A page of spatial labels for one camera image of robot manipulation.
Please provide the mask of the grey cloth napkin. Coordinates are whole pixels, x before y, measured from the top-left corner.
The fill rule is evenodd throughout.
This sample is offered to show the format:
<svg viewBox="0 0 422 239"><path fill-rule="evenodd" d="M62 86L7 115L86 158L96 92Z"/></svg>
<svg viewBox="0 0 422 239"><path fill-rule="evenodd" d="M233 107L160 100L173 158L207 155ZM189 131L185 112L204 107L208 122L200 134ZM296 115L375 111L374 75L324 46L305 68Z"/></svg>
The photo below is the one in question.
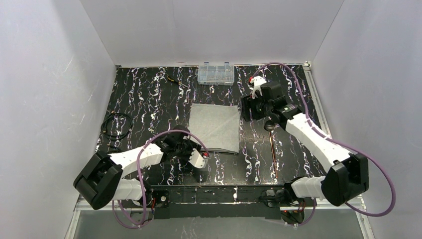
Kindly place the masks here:
<svg viewBox="0 0 422 239"><path fill-rule="evenodd" d="M240 111L237 106L192 104L188 130L209 151L239 153Z"/></svg>

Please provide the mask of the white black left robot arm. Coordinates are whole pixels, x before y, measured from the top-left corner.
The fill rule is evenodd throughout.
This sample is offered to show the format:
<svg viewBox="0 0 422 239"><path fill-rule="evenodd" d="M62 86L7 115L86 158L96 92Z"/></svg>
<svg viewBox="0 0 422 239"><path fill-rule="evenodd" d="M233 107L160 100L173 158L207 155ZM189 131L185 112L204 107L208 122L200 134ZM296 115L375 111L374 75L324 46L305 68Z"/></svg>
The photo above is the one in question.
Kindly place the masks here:
<svg viewBox="0 0 422 239"><path fill-rule="evenodd" d="M111 201L132 200L147 208L155 200L143 180L145 167L178 157L202 169L209 154L205 144L187 128L178 125L164 131L143 146L119 153L98 150L73 182L73 187L98 210Z"/></svg>

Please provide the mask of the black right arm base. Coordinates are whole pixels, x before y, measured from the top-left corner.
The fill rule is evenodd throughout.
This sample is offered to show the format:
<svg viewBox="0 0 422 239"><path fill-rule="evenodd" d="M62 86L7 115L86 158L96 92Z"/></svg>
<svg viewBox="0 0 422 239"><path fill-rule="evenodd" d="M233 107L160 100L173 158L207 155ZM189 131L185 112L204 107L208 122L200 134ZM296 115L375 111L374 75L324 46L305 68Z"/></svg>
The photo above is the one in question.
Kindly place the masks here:
<svg viewBox="0 0 422 239"><path fill-rule="evenodd" d="M296 196L290 184L287 187L277 186L264 190L260 201L268 207L296 207L299 210L314 206L314 201L310 197Z"/></svg>

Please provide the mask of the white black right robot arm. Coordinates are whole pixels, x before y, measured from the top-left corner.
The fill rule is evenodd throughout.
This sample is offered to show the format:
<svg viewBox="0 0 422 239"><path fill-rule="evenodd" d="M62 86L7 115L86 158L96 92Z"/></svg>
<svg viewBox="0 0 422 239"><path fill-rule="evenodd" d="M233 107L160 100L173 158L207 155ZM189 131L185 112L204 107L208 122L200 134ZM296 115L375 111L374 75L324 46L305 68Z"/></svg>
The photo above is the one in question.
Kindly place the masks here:
<svg viewBox="0 0 422 239"><path fill-rule="evenodd" d="M341 206L369 188L368 159L360 153L329 141L298 106L289 104L277 82L254 77L252 93L242 98L242 117L246 121L269 117L268 123L294 136L319 161L326 172L321 177L300 177L285 185L289 199L319 198Z"/></svg>

